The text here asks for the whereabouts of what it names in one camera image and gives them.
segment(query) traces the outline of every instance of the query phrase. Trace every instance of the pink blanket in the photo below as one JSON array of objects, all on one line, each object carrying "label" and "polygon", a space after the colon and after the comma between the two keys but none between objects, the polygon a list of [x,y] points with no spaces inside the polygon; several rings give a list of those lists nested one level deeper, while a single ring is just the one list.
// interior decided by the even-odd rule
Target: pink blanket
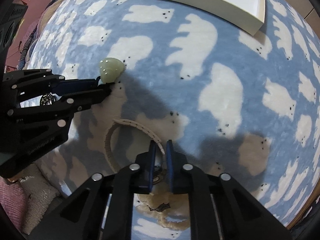
[{"label": "pink blanket", "polygon": [[7,185],[0,178],[0,203],[14,226],[21,231],[22,221],[27,208],[27,197],[20,184]]}]

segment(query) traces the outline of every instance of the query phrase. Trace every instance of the blue blanket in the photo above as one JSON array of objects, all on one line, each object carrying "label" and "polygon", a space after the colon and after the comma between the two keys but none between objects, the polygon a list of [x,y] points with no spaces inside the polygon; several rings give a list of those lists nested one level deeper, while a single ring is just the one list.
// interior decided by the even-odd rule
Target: blue blanket
[{"label": "blue blanket", "polygon": [[[66,195],[95,172],[111,174],[105,135],[113,118],[131,119],[163,142],[172,139],[204,171],[230,173],[287,225],[320,175],[319,50],[317,36],[284,0],[266,0],[265,24],[254,37],[167,0],[65,0],[29,68],[96,78],[100,60],[115,57],[126,70],[102,104],[75,115],[68,142],[39,166]],[[121,128],[112,148],[125,166],[148,142]],[[152,239],[147,226],[158,238],[189,237],[134,216],[133,239]]]}]

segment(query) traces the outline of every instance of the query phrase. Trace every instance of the pink wall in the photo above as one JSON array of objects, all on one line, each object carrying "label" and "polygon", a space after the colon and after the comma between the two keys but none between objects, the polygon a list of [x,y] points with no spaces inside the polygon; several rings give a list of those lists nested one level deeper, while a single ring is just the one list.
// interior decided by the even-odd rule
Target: pink wall
[{"label": "pink wall", "polygon": [[20,59],[20,52],[18,52],[19,42],[25,35],[28,27],[32,22],[41,16],[50,0],[30,0],[28,3],[28,10],[24,16],[24,22],[20,30],[9,48],[6,65],[15,67]]}]

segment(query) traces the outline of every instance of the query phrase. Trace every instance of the pale green stone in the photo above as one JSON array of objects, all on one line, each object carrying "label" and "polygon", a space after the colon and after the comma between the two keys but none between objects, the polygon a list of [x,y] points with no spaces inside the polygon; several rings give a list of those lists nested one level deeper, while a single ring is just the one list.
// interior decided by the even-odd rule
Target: pale green stone
[{"label": "pale green stone", "polygon": [[100,76],[102,83],[114,82],[123,72],[124,63],[119,59],[107,57],[99,62]]}]

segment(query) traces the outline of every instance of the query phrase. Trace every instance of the fleece blanket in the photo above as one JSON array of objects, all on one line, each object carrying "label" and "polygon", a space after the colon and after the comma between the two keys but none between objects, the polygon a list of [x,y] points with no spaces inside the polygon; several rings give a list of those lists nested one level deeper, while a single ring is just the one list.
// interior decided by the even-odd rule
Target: fleece blanket
[{"label": "fleece blanket", "polygon": [[[205,172],[228,172],[288,225],[320,175],[320,44],[284,0],[266,0],[252,37],[202,10],[167,0],[65,0],[37,42],[29,68],[96,78],[115,57],[126,70],[100,105],[75,115],[69,140],[38,163],[65,195],[91,174],[111,174],[105,136],[112,119],[151,129]],[[34,99],[23,106],[39,105]],[[149,137],[120,128],[120,166]],[[190,239],[135,208],[132,239]]]},{"label": "fleece blanket", "polygon": [[38,24],[35,25],[33,23],[29,27],[29,29],[30,29],[32,26],[35,26],[35,28],[33,29],[33,31],[31,33],[27,32],[29,34],[29,36],[24,37],[25,41],[22,41],[23,48],[21,50],[21,57],[20,57],[20,60],[18,63],[18,70],[21,70],[24,67],[27,67],[26,64],[28,65],[28,61],[26,61],[26,57],[30,58],[30,55],[33,52],[34,46],[32,46],[32,44],[37,42],[37,39],[39,38],[39,35],[41,34],[43,27],[45,26],[45,24],[47,24],[48,20],[50,19],[50,17],[52,16],[54,11],[56,10],[57,5],[59,6],[62,1],[63,0],[51,0],[50,3],[47,5],[46,10],[41,15],[40,20],[36,20],[36,22]]}]

